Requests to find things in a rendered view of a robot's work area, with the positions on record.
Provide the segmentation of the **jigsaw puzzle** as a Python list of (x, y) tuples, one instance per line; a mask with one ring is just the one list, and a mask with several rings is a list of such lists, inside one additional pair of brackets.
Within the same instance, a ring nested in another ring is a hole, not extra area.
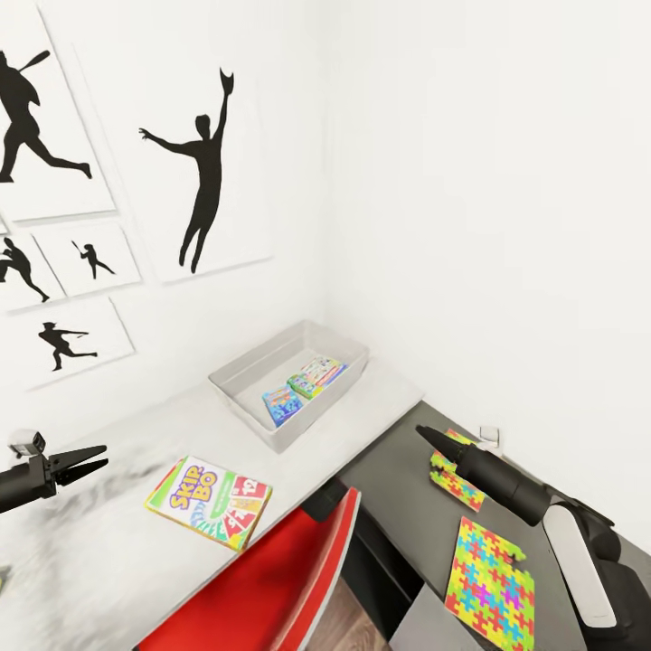
[[(467, 443), (470, 446), (471, 443), (469, 439), (462, 437), (454, 430), (450, 430), (446, 437), (455, 440), (460, 445)], [(437, 465), (440, 469), (444, 467), (441, 476), (438, 476), (437, 471), (430, 472), (431, 479), (478, 512), (486, 494), (457, 475), (456, 467), (458, 464), (451, 463), (437, 450), (431, 458), (431, 462), (432, 466)]]
[(445, 609), (503, 651), (533, 651), (534, 580), (520, 548), (462, 517)]

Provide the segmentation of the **board game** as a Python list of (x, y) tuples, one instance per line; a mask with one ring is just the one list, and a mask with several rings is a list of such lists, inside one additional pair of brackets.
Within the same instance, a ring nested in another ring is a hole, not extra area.
[(145, 501), (145, 509), (242, 556), (272, 486), (191, 457), (182, 458)]
[(289, 385), (262, 394), (262, 400), (277, 427), (281, 427), (304, 407)]
[(293, 374), (287, 380), (287, 385), (311, 401), (347, 368), (348, 366), (319, 354)]

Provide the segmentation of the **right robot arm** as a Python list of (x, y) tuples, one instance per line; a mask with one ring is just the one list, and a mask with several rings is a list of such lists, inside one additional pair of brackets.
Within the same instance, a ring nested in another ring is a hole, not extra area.
[[(503, 461), (502, 428), (480, 426), (483, 441), (470, 446), (421, 425), (416, 430), (458, 464), (460, 478), (530, 526), (542, 522), (588, 651), (651, 651), (651, 596), (637, 573), (618, 563), (622, 543), (610, 519)], [(564, 501), (550, 505), (553, 495)]]

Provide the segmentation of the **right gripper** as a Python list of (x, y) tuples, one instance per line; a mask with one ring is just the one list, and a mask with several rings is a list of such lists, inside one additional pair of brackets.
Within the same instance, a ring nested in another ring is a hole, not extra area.
[(456, 473), (460, 478), (507, 507), (521, 483), (521, 471), (489, 450), (477, 448), (474, 442), (470, 446), (467, 443), (460, 445), (442, 433), (421, 425), (416, 430), (448, 461), (458, 464)]

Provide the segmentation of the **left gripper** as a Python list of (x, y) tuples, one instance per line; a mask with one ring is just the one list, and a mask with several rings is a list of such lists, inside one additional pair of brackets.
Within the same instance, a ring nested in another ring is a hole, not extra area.
[(86, 465), (81, 463), (107, 450), (106, 445), (101, 445), (48, 458), (42, 453), (29, 458), (29, 464), (3, 471), (0, 473), (0, 514), (41, 498), (54, 497), (57, 495), (56, 486), (68, 486), (105, 467), (108, 458)]

